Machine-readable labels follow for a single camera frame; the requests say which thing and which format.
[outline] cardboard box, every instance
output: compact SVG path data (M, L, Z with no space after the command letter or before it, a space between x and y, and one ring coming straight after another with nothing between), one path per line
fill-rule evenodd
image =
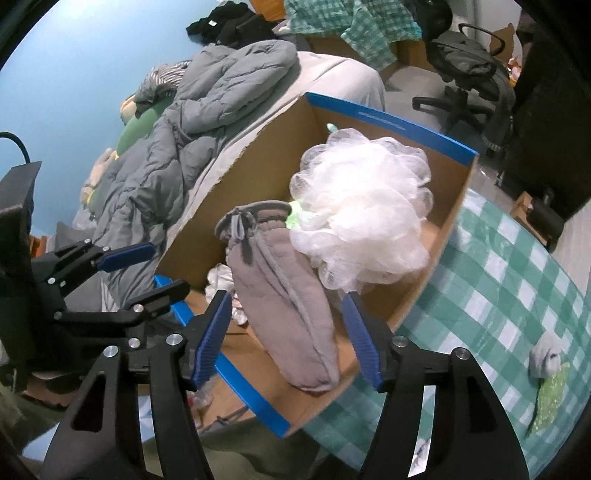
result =
M326 55L334 55L336 57L344 57L346 59L354 59L365 63L361 55L359 55L351 46L342 38L339 37L319 37L318 35L307 35L306 41L314 53L324 53ZM397 45L390 44L390 51L396 55ZM379 72L383 81L388 80L392 74L399 68L398 60L388 65Z
M396 43L396 46L398 59L401 63L436 72L433 65L427 60L427 50L423 40L401 40Z
M394 137L422 148L428 157L434 207L423 226L422 242L431 258L412 281L376 286L363 298L368 310L395 330L421 294L454 227L469 183L476 153L441 134L387 113L327 96L308 93L273 119L236 159L180 232L158 268L171 278L187 280L197 291L207 272L224 262L225 246L213 235L216 222L236 205L289 199L289 181L300 169L302 154L326 141L326 124L352 127L368 138ZM193 313L204 309L202 294L189 298ZM316 417L359 373L342 321L335 317L341 380L328 393L313 395L292 387L250 329L231 324L216 367L237 395L279 436L290 434Z
M505 28L495 30L493 32L497 37L502 38L505 41L505 48L495 58L507 65L509 60L513 58L513 51L515 50L515 27L512 23L507 25ZM495 37L491 36L491 42L488 45L488 51L494 51L496 48L501 46L501 42Z

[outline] gray puffer jacket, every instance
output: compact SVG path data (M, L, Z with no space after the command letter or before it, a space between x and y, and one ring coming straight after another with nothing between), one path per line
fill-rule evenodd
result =
M257 107L296 61L295 46L282 40L238 51L205 47L152 133L111 164L101 180L108 188L94 199L95 242L120 248L150 241L160 250L152 261L104 276L120 306L150 289L166 231L182 215L199 174L262 113Z

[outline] gray cloth bag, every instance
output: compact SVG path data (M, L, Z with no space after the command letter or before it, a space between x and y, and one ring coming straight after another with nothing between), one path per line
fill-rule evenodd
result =
M309 392L339 383L335 326L308 258L291 245L286 202L239 206L217 224L228 243L238 299L257 338L293 386Z

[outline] green plaid shirt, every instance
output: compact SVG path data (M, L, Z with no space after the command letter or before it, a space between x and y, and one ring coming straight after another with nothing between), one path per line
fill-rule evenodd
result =
M391 43L421 38L420 27L400 0L285 0L284 4L293 33L341 37L376 70L396 60Z
M561 339L571 367L554 423L528 435L539 382L529 355L545 330ZM468 191L455 231L433 276L397 330L419 347L450 353L468 348L501 399L535 478L566 440L589 400L591 313L574 283L524 228ZM419 441L433 425L435 390L423 400ZM360 468L384 405L362 377L305 430Z

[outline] office chair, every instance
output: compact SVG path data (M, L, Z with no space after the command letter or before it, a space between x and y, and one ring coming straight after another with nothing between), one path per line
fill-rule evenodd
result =
M428 62L444 82L455 81L457 86L457 90L446 86L444 98L414 97L413 109L429 105L445 110L449 115L442 133L448 134L463 120L482 134L488 154L502 151L512 134L511 109L515 103L507 69L494 58L505 49L504 40L469 24L460 24L459 32L450 31L453 15L445 0L412 0L409 8L423 31ZM465 28L487 33L501 45L489 52L479 42L468 38ZM468 104L468 92L472 89L495 103L496 108ZM476 115L485 115L486 120L482 122Z

